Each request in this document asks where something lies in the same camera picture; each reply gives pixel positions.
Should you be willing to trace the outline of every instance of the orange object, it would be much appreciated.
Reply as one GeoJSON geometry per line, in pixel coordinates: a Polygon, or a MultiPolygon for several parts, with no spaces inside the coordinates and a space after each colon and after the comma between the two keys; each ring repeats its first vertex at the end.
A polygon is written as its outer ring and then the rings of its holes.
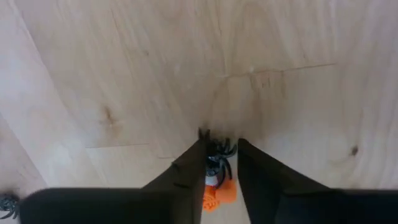
{"type": "Polygon", "coordinates": [[[216,198],[216,189],[206,185],[205,194],[203,196],[203,209],[207,212],[216,210],[220,205],[220,201],[216,198]]]}
{"type": "Polygon", "coordinates": [[[215,197],[221,203],[236,201],[236,184],[234,180],[225,180],[219,189],[215,191],[215,197]]]}

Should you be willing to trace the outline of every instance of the wooden surface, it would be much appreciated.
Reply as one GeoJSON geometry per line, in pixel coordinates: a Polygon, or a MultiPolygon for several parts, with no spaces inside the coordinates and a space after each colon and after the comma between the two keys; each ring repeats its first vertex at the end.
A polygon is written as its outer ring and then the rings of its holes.
{"type": "MultiPolygon", "coordinates": [[[[2,0],[0,188],[139,187],[208,126],[330,187],[396,189],[397,11],[2,0]]],[[[203,223],[248,223],[238,198],[203,223]]]]}

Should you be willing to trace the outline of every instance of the toy spider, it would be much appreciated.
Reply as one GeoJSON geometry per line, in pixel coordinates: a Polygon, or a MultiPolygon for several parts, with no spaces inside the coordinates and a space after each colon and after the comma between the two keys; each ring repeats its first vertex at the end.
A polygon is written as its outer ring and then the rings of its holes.
{"type": "Polygon", "coordinates": [[[15,195],[11,195],[11,194],[0,195],[0,211],[9,212],[7,215],[1,217],[0,220],[9,218],[12,215],[14,215],[12,219],[17,218],[18,201],[19,201],[19,199],[15,195]]]}
{"type": "Polygon", "coordinates": [[[231,140],[226,138],[224,141],[210,138],[210,130],[203,132],[199,129],[199,139],[206,144],[206,176],[216,176],[220,171],[222,172],[221,180],[215,186],[217,189],[224,182],[226,171],[228,171],[228,178],[232,179],[231,165],[227,158],[235,155],[238,150],[237,146],[230,147],[231,140]]]}

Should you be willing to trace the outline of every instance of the black spider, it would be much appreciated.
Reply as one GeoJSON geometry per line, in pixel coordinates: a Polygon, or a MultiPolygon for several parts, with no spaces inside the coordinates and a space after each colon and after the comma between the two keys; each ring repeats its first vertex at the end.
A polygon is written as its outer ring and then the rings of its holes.
{"type": "Polygon", "coordinates": [[[14,215],[12,219],[17,218],[17,216],[18,216],[18,201],[19,201],[19,198],[15,195],[12,195],[12,194],[0,195],[0,211],[9,212],[7,215],[1,217],[0,220],[9,218],[12,215],[14,215]]]}
{"type": "Polygon", "coordinates": [[[199,139],[206,144],[206,176],[213,177],[222,171],[221,180],[217,183],[216,188],[219,188],[224,182],[226,171],[228,171],[229,179],[232,179],[231,165],[227,158],[235,155],[238,150],[237,146],[230,146],[231,140],[226,138],[224,141],[210,138],[210,130],[199,129],[199,139]]]}

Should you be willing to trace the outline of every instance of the orange toy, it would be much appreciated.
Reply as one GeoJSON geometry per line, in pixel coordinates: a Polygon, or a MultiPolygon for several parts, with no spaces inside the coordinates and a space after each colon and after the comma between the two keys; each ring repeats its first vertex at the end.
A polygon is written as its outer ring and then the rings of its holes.
{"type": "Polygon", "coordinates": [[[216,210],[220,203],[232,203],[236,200],[236,184],[233,180],[225,180],[219,189],[206,185],[203,196],[203,209],[207,212],[216,210]]]}
{"type": "Polygon", "coordinates": [[[216,189],[206,185],[205,194],[203,196],[203,209],[212,212],[218,208],[220,201],[216,199],[216,189]]]}
{"type": "Polygon", "coordinates": [[[236,184],[234,180],[225,180],[216,190],[216,199],[221,203],[232,203],[236,200],[236,184]]]}

